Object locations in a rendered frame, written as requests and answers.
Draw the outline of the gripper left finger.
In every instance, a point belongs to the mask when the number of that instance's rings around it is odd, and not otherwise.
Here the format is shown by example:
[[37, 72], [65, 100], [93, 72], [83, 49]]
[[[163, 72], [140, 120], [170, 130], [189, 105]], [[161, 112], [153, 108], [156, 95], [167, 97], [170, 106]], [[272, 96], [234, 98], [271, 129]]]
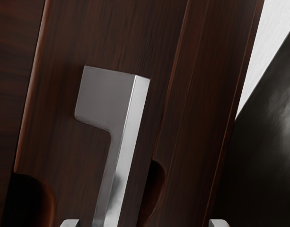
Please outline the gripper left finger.
[[79, 219], [66, 219], [61, 223], [60, 227], [79, 227]]

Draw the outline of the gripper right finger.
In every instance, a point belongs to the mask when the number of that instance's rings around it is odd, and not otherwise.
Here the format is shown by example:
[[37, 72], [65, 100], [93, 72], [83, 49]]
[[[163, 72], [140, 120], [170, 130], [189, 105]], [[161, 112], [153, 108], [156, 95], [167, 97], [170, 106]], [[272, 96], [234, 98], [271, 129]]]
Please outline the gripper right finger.
[[228, 222], [223, 219], [211, 219], [210, 227], [228, 227]]

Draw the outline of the dark wooden drawer cabinet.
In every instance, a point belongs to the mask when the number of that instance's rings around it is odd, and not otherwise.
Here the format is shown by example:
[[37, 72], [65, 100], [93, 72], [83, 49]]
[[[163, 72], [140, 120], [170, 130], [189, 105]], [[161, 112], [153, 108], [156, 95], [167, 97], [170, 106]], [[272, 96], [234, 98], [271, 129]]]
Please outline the dark wooden drawer cabinet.
[[104, 227], [206, 227], [264, 0], [0, 0], [0, 227], [91, 227], [115, 134], [85, 67], [144, 77]]

